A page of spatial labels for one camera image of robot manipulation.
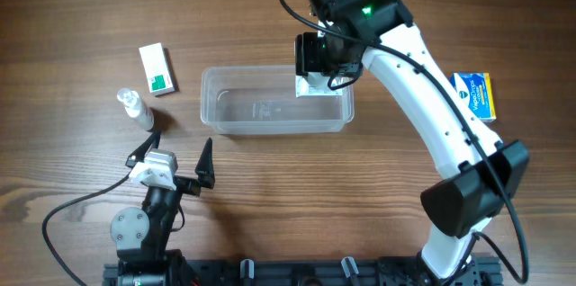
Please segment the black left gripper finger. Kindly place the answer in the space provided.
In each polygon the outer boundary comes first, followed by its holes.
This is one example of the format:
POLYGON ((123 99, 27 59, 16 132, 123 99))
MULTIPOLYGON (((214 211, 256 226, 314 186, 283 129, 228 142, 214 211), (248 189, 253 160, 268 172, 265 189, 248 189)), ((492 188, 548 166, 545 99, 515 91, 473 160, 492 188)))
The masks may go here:
POLYGON ((153 148, 158 148, 161 140, 161 132, 153 131, 150 136, 140 144, 126 159, 125 165, 133 168, 138 162, 143 162, 146 154, 153 148))
POLYGON ((197 179, 203 188, 212 189, 215 185, 215 171, 212 160, 212 139, 208 138, 194 169, 197 179))

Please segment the blue yellow VapoDrops box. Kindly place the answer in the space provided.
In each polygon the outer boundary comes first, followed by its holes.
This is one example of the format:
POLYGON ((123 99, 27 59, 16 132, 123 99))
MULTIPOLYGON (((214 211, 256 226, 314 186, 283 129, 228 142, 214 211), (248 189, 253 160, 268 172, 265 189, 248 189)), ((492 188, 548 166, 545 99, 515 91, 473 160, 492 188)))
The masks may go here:
POLYGON ((496 120, 489 73, 453 73, 449 81, 476 117, 483 122, 496 120))

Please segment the white blue medicine box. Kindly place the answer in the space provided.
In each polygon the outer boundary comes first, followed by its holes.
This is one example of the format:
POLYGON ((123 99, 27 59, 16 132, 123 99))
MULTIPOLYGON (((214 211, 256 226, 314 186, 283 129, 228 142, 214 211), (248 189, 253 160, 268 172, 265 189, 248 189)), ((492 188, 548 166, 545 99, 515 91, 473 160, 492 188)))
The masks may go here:
POLYGON ((320 97, 320 96, 341 96, 346 94, 350 86, 330 90, 328 87, 328 76, 320 73, 309 73, 306 76, 295 77, 295 95, 300 97, 320 97))

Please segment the clear cap white spray bottle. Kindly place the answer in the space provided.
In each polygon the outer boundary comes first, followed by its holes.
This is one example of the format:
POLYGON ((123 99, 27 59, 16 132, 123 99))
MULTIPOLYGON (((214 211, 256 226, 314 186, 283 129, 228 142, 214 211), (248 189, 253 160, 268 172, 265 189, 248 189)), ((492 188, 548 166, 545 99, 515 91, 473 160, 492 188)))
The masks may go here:
POLYGON ((122 88, 117 93, 117 100, 123 105, 129 117, 135 120, 140 127, 146 131, 153 130, 153 112, 136 91, 122 88))

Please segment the white green medicine box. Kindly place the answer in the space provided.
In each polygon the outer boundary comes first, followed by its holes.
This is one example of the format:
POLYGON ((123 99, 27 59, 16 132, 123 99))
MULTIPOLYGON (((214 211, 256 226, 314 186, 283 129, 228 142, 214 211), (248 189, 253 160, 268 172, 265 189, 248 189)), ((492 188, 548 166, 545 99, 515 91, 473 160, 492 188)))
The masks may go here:
POLYGON ((149 91, 154 96, 173 93, 176 89, 163 45, 159 42, 140 47, 139 54, 149 91))

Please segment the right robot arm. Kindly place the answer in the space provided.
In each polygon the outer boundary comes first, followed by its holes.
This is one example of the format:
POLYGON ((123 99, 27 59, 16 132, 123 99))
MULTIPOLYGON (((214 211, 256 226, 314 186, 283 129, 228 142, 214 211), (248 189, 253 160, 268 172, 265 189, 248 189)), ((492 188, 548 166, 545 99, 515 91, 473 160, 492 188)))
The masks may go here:
POLYGON ((475 243, 507 210, 521 260, 511 276, 526 283, 527 242, 512 202, 529 161, 524 144, 503 142, 461 101, 401 0, 308 1, 308 30, 294 43, 297 95, 330 94, 372 73, 417 130, 440 174, 420 196, 432 227, 412 280, 448 285, 470 274, 475 243))

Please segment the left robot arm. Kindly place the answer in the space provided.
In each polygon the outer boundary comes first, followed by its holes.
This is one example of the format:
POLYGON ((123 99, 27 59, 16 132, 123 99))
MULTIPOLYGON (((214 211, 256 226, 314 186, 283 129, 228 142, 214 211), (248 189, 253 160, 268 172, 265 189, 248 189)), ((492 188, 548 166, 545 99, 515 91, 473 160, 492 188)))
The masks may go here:
POLYGON ((212 140, 207 139, 194 169, 195 178, 176 173, 176 155, 160 149, 161 133, 153 132, 128 157, 128 178, 148 188, 139 207, 120 210, 112 219, 110 234, 117 264, 104 267, 104 285, 199 285, 200 276, 179 249, 168 250, 170 234, 185 194, 198 197, 215 184, 212 140))

